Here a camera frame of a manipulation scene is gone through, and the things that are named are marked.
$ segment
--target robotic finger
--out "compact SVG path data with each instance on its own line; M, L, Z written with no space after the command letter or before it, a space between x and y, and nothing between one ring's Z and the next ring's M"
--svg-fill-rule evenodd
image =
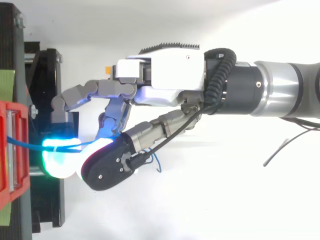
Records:
M139 153L175 133L197 111L174 110L150 122L141 122L121 133L112 143L102 146L82 165L82 179L94 190L107 190L130 177L150 157L148 152ZM186 130L194 128L200 118L194 119Z

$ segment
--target screw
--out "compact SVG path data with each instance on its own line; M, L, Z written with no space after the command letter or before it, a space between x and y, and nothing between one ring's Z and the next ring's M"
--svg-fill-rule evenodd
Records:
M31 105L30 106L30 116L32 119L35 119L36 116L38 115L39 111L38 109L36 109L36 106L35 105Z
M63 56L59 53L56 55L56 63L57 64L62 64L64 62Z
M22 13L19 13L14 19L14 25L19 29L24 29L26 25L24 24L25 16Z

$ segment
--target coiled black cable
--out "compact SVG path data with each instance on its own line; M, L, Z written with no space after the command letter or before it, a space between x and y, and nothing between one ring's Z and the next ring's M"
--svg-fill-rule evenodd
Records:
M205 106L219 107L223 94L224 84L236 64L237 56L234 51L228 48L216 48L204 53L204 59L219 59L220 64L207 72L206 89L204 90Z

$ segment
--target green tape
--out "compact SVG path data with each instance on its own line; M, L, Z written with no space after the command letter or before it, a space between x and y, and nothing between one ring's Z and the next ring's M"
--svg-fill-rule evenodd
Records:
M0 100L12 102L14 94L15 71L0 70Z
M0 101L12 102L14 95L15 71L0 70ZM0 226L9 226L11 202L0 210Z
M0 226L9 226L11 218L11 202L0 210Z

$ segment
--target silver metal cylinder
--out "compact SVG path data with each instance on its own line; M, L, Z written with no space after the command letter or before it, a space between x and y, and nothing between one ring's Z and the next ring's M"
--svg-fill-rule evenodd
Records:
M30 166L29 175L31 177L44 176L45 174L40 170L38 166Z
M262 73L264 92L257 108L251 113L255 117L284 117L294 107L299 91L299 80L289 63L257 61Z
M36 54L34 54L34 53L25 53L24 54L24 63L25 64L32 64L32 62L34 61L35 55Z

